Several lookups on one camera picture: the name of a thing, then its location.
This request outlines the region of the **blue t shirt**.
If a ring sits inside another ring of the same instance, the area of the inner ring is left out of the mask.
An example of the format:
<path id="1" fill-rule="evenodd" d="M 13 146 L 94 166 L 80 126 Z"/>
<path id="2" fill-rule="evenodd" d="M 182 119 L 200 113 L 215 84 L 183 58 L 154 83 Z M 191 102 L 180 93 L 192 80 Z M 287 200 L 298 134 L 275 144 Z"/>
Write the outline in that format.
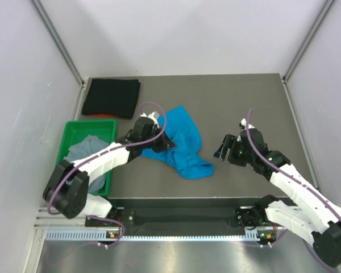
<path id="1" fill-rule="evenodd" d="M 214 165 L 199 156 L 201 135 L 186 109 L 178 106 L 168 111 L 166 116 L 165 133 L 176 147 L 161 153 L 146 149 L 142 156 L 166 163 L 184 179 L 195 180 L 212 176 Z"/>

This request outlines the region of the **folded black t shirt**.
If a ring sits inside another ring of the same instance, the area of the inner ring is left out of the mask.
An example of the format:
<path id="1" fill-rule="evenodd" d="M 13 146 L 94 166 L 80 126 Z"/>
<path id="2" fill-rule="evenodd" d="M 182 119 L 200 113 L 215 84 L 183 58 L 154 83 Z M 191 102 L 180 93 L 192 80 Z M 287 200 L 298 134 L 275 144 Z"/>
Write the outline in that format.
<path id="1" fill-rule="evenodd" d="M 139 80 L 94 78 L 89 86 L 81 114 L 111 114 L 131 119 L 138 103 Z"/>

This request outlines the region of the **right aluminium frame post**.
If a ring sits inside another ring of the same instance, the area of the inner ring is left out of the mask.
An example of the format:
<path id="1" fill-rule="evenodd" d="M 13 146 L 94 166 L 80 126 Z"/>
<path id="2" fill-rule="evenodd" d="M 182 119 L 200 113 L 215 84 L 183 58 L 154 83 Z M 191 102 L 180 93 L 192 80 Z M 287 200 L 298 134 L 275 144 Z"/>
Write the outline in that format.
<path id="1" fill-rule="evenodd" d="M 302 43 L 297 50 L 296 54 L 294 55 L 290 65 L 288 66 L 285 74 L 282 76 L 282 82 L 286 84 L 289 79 L 292 77 L 294 71 L 296 70 L 298 64 L 302 60 L 304 54 L 306 53 L 307 49 L 311 45 L 313 39 L 315 38 L 317 32 L 319 31 L 321 25 L 325 21 L 326 17 L 332 10 L 336 0 L 326 0 L 324 1 L 321 9 L 318 11 L 316 18 L 313 20 L 312 25 L 310 26 L 306 36 L 302 40 Z"/>

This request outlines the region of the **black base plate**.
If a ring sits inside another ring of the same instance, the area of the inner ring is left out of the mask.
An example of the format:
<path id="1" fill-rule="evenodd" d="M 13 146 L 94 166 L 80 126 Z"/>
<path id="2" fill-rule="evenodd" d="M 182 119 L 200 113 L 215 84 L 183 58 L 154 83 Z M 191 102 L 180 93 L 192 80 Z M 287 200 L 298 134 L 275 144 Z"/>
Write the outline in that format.
<path id="1" fill-rule="evenodd" d="M 251 210 L 234 207 L 112 208 L 106 217 L 121 222 L 125 235 L 242 235 L 267 226 Z"/>

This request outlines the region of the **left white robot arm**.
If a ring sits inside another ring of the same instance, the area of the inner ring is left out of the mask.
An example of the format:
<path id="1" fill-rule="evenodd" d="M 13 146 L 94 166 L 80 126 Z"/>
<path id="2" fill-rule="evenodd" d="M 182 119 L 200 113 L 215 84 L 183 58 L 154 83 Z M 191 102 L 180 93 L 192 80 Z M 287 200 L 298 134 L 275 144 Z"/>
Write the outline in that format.
<path id="1" fill-rule="evenodd" d="M 116 222 L 118 213 L 109 200 L 89 193 L 95 179 L 139 157 L 143 150 L 156 153 L 176 147 L 158 123 L 159 114 L 141 114 L 129 132 L 106 148 L 80 160 L 57 163 L 43 192 L 51 215 L 67 219 L 98 217 L 104 225 Z"/>

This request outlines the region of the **green plastic bin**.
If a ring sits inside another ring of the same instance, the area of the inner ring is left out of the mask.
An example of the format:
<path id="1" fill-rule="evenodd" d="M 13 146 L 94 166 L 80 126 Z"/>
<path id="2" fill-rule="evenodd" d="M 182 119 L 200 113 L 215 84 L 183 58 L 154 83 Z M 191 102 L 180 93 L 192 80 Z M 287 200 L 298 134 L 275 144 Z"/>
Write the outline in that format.
<path id="1" fill-rule="evenodd" d="M 114 119 L 68 122 L 65 125 L 56 162 L 61 162 L 67 156 L 69 147 L 82 142 L 88 135 L 95 135 L 110 144 L 117 136 L 117 122 Z"/>

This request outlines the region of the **aluminium frame post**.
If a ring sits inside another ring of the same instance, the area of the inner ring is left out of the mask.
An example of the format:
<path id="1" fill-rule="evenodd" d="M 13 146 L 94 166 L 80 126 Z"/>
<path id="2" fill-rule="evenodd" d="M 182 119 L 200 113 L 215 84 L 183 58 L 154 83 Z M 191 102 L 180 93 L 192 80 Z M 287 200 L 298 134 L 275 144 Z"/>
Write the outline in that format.
<path id="1" fill-rule="evenodd" d="M 57 32 L 54 24 L 52 23 L 48 13 L 46 12 L 44 6 L 42 5 L 41 1 L 39 0 L 29 0 L 29 3 L 32 5 L 34 10 L 36 11 L 37 15 L 39 16 L 40 20 L 42 21 L 45 29 L 49 33 L 52 41 L 54 42 L 56 48 L 58 49 L 60 55 L 64 59 L 66 65 L 68 66 L 69 70 L 71 71 L 72 75 L 76 79 L 76 81 L 83 85 L 85 80 L 80 75 L 78 69 L 76 68 L 66 46 L 64 45 L 59 33 Z"/>
<path id="2" fill-rule="evenodd" d="M 302 40 L 302 43 L 297 50 L 296 54 L 294 55 L 290 65 L 288 66 L 285 74 L 282 76 L 282 82 L 286 84 L 289 79 L 292 77 L 294 71 L 296 70 L 298 64 L 302 60 L 304 54 L 306 53 L 307 49 L 311 45 L 313 39 L 315 38 L 317 32 L 319 31 L 321 25 L 325 21 L 326 17 L 332 10 L 336 0 L 326 0 L 324 1 L 321 9 L 318 11 L 316 18 L 313 20 L 312 25 L 310 26 L 306 36 Z"/>

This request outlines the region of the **aluminium front rail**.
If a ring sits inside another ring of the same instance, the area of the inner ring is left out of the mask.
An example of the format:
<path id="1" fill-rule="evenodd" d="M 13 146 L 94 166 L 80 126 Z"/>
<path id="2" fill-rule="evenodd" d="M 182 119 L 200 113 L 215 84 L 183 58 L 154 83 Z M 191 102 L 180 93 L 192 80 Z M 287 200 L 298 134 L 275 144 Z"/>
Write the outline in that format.
<path id="1" fill-rule="evenodd" d="M 84 227 L 85 220 L 85 217 L 67 219 L 62 214 L 51 215 L 47 212 L 47 208 L 40 208 L 34 227 L 37 229 L 75 229 Z"/>

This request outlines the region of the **grey t shirt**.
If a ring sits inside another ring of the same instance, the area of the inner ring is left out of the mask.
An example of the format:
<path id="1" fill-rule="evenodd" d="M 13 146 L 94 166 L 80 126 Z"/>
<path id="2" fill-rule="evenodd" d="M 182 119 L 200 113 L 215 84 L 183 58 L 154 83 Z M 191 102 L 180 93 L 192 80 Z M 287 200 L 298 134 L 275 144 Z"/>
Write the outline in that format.
<path id="1" fill-rule="evenodd" d="M 88 135 L 82 142 L 69 147 L 64 160 L 73 162 L 80 160 L 106 148 L 109 144 L 95 135 Z M 96 178 L 89 185 L 89 193 L 98 193 L 105 186 L 106 174 Z"/>

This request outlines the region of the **left aluminium frame post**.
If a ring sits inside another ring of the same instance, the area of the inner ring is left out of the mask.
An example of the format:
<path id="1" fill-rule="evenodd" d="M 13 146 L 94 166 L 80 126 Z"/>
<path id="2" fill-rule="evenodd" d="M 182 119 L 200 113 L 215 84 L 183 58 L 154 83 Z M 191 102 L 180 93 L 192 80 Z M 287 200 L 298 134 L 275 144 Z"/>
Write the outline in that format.
<path id="1" fill-rule="evenodd" d="M 68 66 L 69 70 L 71 71 L 72 75 L 76 79 L 76 81 L 83 85 L 85 80 L 80 75 L 78 69 L 76 68 L 66 46 L 64 45 L 59 33 L 57 32 L 54 24 L 52 23 L 48 13 L 46 12 L 44 6 L 42 5 L 41 1 L 39 0 L 29 0 L 29 3 L 32 5 L 34 10 L 36 11 L 37 15 L 39 16 L 40 20 L 42 21 L 45 29 L 49 33 L 52 41 L 54 42 L 56 48 L 58 49 L 60 55 L 64 59 L 66 65 Z"/>

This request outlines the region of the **folded red t shirt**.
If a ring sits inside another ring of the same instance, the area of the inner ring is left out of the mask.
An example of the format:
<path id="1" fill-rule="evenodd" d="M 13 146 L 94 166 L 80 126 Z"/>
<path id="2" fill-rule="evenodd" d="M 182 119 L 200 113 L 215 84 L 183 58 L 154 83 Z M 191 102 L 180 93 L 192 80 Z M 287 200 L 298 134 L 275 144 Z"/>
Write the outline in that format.
<path id="1" fill-rule="evenodd" d="M 92 118 L 119 118 L 116 115 L 111 115 L 111 114 L 91 114 L 88 115 L 88 117 L 92 117 Z"/>

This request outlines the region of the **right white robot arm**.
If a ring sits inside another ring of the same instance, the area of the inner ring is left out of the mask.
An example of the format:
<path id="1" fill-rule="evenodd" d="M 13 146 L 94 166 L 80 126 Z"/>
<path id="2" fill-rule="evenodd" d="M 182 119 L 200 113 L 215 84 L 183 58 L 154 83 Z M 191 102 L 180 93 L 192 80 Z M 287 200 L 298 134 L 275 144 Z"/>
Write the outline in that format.
<path id="1" fill-rule="evenodd" d="M 269 149 L 258 129 L 250 126 L 238 136 L 225 135 L 214 157 L 236 166 L 249 164 L 299 208 L 295 210 L 272 195 L 264 196 L 252 207 L 258 224 L 281 225 L 308 243 L 327 266 L 341 264 L 341 208 L 304 179 L 285 155 Z"/>

